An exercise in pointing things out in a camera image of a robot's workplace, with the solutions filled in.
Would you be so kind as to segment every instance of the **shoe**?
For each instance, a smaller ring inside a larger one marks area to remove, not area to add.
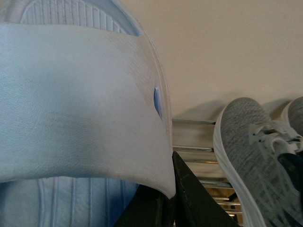
[[[302,137],[253,99],[236,99],[221,112],[214,152],[241,202],[244,226],[303,226],[301,146]]]
[[[138,183],[175,195],[157,52],[117,0],[4,0],[0,226],[112,227]]]
[[[290,102],[282,111],[281,119],[298,134],[303,135],[303,97]]]

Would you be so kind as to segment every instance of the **beige wall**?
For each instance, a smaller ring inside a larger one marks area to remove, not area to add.
[[[303,96],[303,1],[121,1],[155,42],[174,118],[214,120],[241,96],[276,117]]]

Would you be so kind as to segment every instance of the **sneaker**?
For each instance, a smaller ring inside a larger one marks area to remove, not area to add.
[[[236,99],[221,112],[214,152],[241,202],[244,226],[303,226],[302,175],[293,164],[302,163],[295,153],[301,144],[302,137],[253,99]]]
[[[287,125],[303,135],[303,97],[290,102],[283,110],[281,119]]]

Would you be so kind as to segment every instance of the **metal bar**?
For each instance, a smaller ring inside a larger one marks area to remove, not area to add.
[[[177,124],[216,124],[214,121],[191,121],[191,120],[182,120],[182,119],[172,119],[173,123]]]
[[[200,182],[205,188],[232,189],[232,185],[230,183],[216,182],[216,181],[204,181],[204,180],[200,180]]]
[[[228,198],[225,197],[213,197],[214,200],[220,200],[220,201],[228,201]]]
[[[190,151],[198,151],[198,152],[213,152],[213,148],[202,148],[202,147],[189,147],[189,146],[172,146],[173,150],[190,150]]]
[[[218,164],[217,161],[197,158],[184,158],[183,161],[190,163]]]
[[[242,215],[242,211],[241,210],[232,210],[232,209],[224,209],[226,211],[226,213],[228,214],[237,214],[237,215]]]
[[[227,201],[219,201],[217,202],[219,205],[223,206],[240,206],[241,204],[239,202],[227,202]]]

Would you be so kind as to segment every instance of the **shoelace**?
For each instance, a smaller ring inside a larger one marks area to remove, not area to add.
[[[276,166],[281,165],[278,157],[282,153],[289,153],[296,155],[298,152],[303,151],[303,137],[300,136],[293,128],[289,127],[283,122],[280,121],[270,121],[263,124],[251,124],[249,126],[249,143],[258,143],[260,151],[264,160],[267,163],[274,162]],[[288,175],[285,171],[281,171],[278,168],[278,174],[280,179],[288,179]],[[263,186],[269,187],[272,191],[275,191],[273,185],[268,185],[262,179],[262,174],[258,173],[260,182]],[[287,195],[287,188],[285,187],[285,182],[281,182],[280,187]],[[269,204],[263,204],[267,207],[268,210],[274,209],[275,206],[279,206],[275,201],[272,200],[270,194],[265,190],[267,194]],[[280,198],[287,202],[287,197],[280,195]]]
[[[254,142],[259,143],[264,158],[270,153],[275,154],[275,143],[283,146],[285,153],[296,154],[303,151],[303,137],[293,128],[280,121],[251,124],[249,143],[251,145]]]

